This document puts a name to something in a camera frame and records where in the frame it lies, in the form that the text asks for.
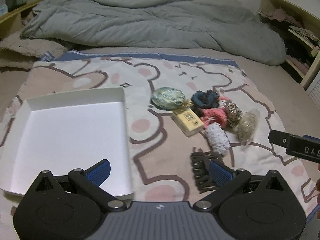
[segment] wooden shelf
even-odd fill
[[[37,0],[31,3],[27,3],[24,6],[21,6],[12,12],[6,13],[0,17],[0,40],[3,40],[5,37],[9,36],[12,33],[15,33],[23,28],[21,13],[29,13],[28,10],[32,10],[42,0]]]
[[[288,15],[299,18],[305,29],[311,30],[317,37],[320,37],[320,19],[286,0],[261,0],[260,12],[268,15],[280,7],[285,10]],[[305,75],[290,60],[286,60],[295,72],[302,77],[300,84],[306,90],[320,70],[319,46],[315,46],[309,40],[306,40],[302,35],[295,33],[293,30],[288,30],[287,26],[284,29],[280,29],[278,26],[271,24],[271,29],[276,31],[283,40],[292,39],[292,35],[294,35],[294,38],[300,41],[300,43],[304,45],[313,56],[313,62]]]
[[[307,44],[311,49],[315,48],[315,45],[313,45],[309,40],[304,38],[303,36],[299,35],[298,33],[295,33],[293,30],[288,29],[289,32],[291,32],[294,36],[299,38],[301,41],[303,41],[305,44]]]
[[[291,67],[293,67],[294,70],[295,70],[302,78],[305,77],[305,74],[303,74],[303,73],[301,72],[301,70],[298,69],[297,66],[296,66],[295,64],[293,64],[289,59],[286,59],[285,61],[286,61]]]

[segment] white radiator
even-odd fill
[[[307,89],[307,94],[320,109],[320,72]]]

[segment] logo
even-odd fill
[[[164,208],[165,208],[165,206],[164,206],[164,205],[159,204],[159,205],[156,205],[156,208],[157,208],[157,209],[159,209],[159,210],[162,210],[162,209],[164,209]]]
[[[305,146],[304,148],[304,153],[308,154],[308,155],[313,155],[313,156],[316,156],[316,153],[317,153],[317,157],[320,157],[320,150],[318,149],[314,149],[314,148],[311,148],[312,150],[309,152],[309,147],[308,146]]]

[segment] bookshelf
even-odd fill
[[[278,9],[281,7],[286,11],[287,14],[292,16],[299,16],[301,21],[303,22],[304,28],[311,30],[317,37],[320,37],[320,19],[314,16],[313,14],[309,13],[308,11],[300,8],[299,6],[290,3],[286,0],[261,0],[260,3],[260,11],[259,14],[261,16],[261,20],[263,20],[264,14],[261,12],[270,11],[273,8]],[[320,71],[320,49],[319,46],[315,46],[305,37],[299,35],[295,31],[287,28],[286,30],[280,30],[276,24],[273,26],[273,21],[271,20],[269,23],[270,28],[276,32],[283,38],[283,39],[295,39],[299,41],[308,51],[308,54],[312,57],[313,62],[306,74],[302,73],[301,70],[289,59],[285,61],[284,64],[287,64],[285,67],[290,68],[292,72],[295,73],[297,79],[294,78],[297,82],[299,82],[303,88],[306,90],[315,76]]]
[[[42,0],[36,0],[26,5],[23,5],[12,12],[6,13],[0,17],[0,40],[15,33],[23,28],[22,18],[26,17],[28,13],[32,10]]]

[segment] pile of small items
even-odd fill
[[[223,162],[222,159],[230,148],[229,139],[223,129],[236,132],[239,142],[248,145],[252,142],[260,118],[257,109],[243,114],[230,98],[224,96],[222,89],[197,91],[191,100],[186,100],[182,91],[162,87],[154,91],[151,101],[159,109],[171,110],[172,119],[186,136],[189,137],[205,129],[212,151],[196,152],[191,155],[194,178],[200,193],[218,187],[209,175],[204,162],[213,159]]]

